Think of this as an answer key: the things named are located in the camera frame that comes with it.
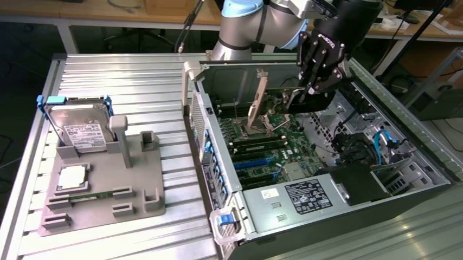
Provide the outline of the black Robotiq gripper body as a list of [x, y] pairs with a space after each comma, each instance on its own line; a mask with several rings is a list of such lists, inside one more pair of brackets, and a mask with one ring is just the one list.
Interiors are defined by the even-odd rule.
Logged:
[[349, 55], [382, 9], [381, 1], [332, 1], [336, 13], [313, 22], [312, 59], [322, 68], [334, 67]]

